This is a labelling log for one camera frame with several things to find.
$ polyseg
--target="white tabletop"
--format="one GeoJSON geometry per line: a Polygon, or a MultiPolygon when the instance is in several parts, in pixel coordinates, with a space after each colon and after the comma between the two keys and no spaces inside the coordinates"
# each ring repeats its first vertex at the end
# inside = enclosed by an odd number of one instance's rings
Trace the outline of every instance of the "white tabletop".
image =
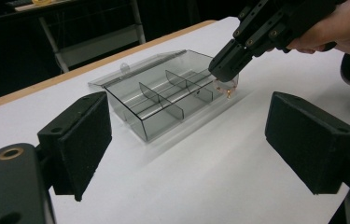
{"type": "MultiPolygon", "coordinates": [[[[158,53],[215,56],[239,22],[226,18],[0,106],[0,148],[38,145],[37,132],[83,95],[88,82],[158,53]]],[[[241,73],[235,104],[192,133],[178,128],[149,144],[112,113],[113,141],[81,203],[50,191],[58,223],[328,223],[347,186],[313,195],[266,142],[273,91],[300,96],[350,124],[343,54],[274,50],[241,73]]]]}

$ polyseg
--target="human hand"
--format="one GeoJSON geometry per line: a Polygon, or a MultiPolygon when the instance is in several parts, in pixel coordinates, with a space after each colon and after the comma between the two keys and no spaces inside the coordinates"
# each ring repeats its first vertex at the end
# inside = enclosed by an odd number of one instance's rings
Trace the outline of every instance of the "human hand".
{"type": "Polygon", "coordinates": [[[294,39],[287,48],[315,53],[322,51],[329,42],[336,42],[336,49],[350,54],[350,0],[338,5],[333,13],[294,39]]]}

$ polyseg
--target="clear plastic box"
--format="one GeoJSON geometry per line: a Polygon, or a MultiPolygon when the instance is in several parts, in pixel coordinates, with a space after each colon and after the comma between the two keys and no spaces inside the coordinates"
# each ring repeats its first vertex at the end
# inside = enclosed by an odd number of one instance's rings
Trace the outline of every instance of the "clear plastic box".
{"type": "Polygon", "coordinates": [[[191,50],[158,54],[131,66],[123,64],[90,85],[106,89],[117,115],[148,142],[217,98],[226,98],[207,70],[211,60],[191,50]]]}

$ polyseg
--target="transparent container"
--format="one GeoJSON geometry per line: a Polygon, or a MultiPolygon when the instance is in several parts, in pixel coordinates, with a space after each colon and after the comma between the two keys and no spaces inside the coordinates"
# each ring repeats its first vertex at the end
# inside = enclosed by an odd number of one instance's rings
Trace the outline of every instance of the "transparent container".
{"type": "Polygon", "coordinates": [[[211,60],[191,50],[158,54],[131,66],[124,63],[118,72],[90,85],[106,89],[117,115],[150,141],[217,98],[225,98],[207,70],[211,60]]]}

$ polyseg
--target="robot end effector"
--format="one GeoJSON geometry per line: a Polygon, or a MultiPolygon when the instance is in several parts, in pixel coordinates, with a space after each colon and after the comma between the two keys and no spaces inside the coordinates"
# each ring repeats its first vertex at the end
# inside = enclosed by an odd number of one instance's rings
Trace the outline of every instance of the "robot end effector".
{"type": "MultiPolygon", "coordinates": [[[[232,80],[253,59],[269,49],[288,53],[286,46],[322,20],[342,1],[260,0],[248,1],[240,12],[233,39],[209,64],[209,71],[221,82],[232,80]]],[[[335,43],[326,45],[332,49],[335,43]]]]}

